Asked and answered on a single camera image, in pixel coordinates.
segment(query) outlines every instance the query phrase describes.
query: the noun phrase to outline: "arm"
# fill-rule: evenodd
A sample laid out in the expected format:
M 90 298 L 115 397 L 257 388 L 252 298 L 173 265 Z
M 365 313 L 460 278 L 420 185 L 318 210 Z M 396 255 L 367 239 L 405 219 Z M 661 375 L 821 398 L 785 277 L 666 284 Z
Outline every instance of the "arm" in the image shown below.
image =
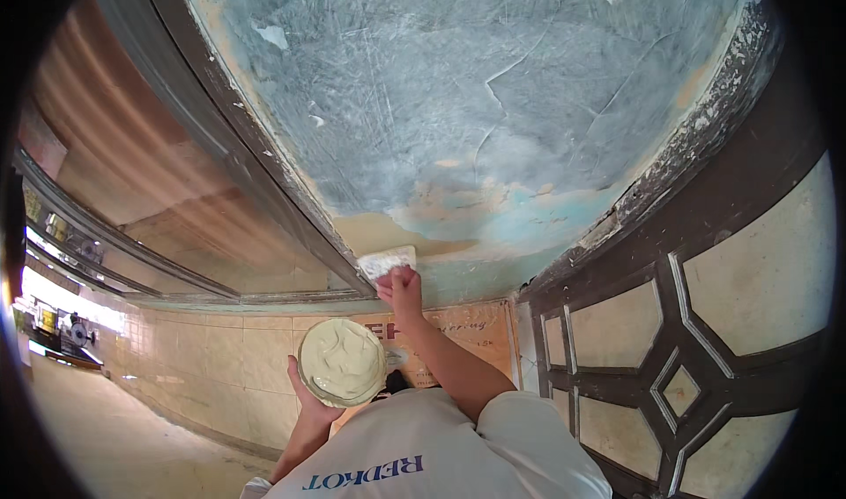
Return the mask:
M 329 427 L 344 413 L 344 409 L 329 407 L 309 392 L 300 379 L 297 358 L 293 356 L 288 357 L 288 376 L 303 409 L 297 418 L 297 424 L 293 427 L 288 446 L 285 447 L 279 462 L 276 463 L 276 468 L 270 475 L 270 484 L 278 483 L 320 446 L 326 444 L 329 440 Z
M 455 400 L 459 409 L 477 422 L 481 410 L 497 395 L 516 390 L 494 366 L 464 350 L 423 318 L 420 276 L 410 268 L 394 268 L 391 285 L 379 282 L 379 297 L 393 308 L 395 324 L 408 336 L 415 352 Z

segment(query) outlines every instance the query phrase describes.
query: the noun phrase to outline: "glass window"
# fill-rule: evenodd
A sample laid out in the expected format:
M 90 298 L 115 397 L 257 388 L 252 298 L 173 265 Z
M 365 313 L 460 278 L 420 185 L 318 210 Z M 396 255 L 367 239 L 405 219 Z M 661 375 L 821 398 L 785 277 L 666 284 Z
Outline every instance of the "glass window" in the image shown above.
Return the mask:
M 113 272 L 161 293 L 206 293 L 205 290 L 159 272 L 110 244 L 92 239 L 51 211 L 38 199 L 36 193 L 26 185 L 24 186 L 24 199 L 26 215 L 37 226 L 37 229 L 27 227 L 27 239 L 75 271 L 105 282 L 108 286 L 122 292 L 136 291 L 132 287 L 101 275 L 96 269 L 86 265 L 87 261 L 94 261 Z M 56 244 L 62 246 L 67 252 L 61 251 L 52 243 L 52 240 L 57 241 Z
M 79 0 L 58 28 L 25 104 L 19 139 L 79 204 L 239 293 L 349 287 L 188 136 L 134 68 L 94 0 Z M 127 276 L 141 273 L 141 263 L 117 251 L 107 252 L 103 263 Z

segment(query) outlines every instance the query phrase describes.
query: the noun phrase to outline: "white t-shirt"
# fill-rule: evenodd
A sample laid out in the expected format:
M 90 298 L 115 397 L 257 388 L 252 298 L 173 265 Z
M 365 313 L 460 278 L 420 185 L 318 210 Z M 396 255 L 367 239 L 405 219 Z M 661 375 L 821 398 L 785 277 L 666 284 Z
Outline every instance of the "white t-shirt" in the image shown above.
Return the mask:
M 504 392 L 474 426 L 433 388 L 367 405 L 280 482 L 241 493 L 261 497 L 608 499 L 611 486 L 549 400 Z

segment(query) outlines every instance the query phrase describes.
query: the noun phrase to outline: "hand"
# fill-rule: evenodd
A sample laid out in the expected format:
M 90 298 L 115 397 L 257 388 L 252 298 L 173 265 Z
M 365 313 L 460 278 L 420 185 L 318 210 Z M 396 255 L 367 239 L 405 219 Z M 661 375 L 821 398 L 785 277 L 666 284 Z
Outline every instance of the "hand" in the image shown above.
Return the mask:
M 397 266 L 376 279 L 376 293 L 379 299 L 391 305 L 400 328 L 407 322 L 423 318 L 420 275 L 409 266 Z
M 303 406 L 302 414 L 305 416 L 318 422 L 332 424 L 344 414 L 344 409 L 334 408 L 324 404 L 309 391 L 300 379 L 300 371 L 297 369 L 297 358 L 291 355 L 288 356 L 288 378 L 291 379 L 293 391 L 296 393 L 297 398 L 300 399 L 300 404 Z

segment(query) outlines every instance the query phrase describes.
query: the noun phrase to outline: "blue paint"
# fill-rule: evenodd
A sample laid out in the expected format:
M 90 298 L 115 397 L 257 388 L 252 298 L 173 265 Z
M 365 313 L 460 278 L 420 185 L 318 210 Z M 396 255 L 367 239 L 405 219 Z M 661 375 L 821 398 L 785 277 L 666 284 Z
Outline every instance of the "blue paint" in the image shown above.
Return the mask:
M 478 240 L 421 262 L 430 303 L 508 293 L 584 236 L 687 110 L 676 97 L 738 7 L 190 1 L 331 214 Z

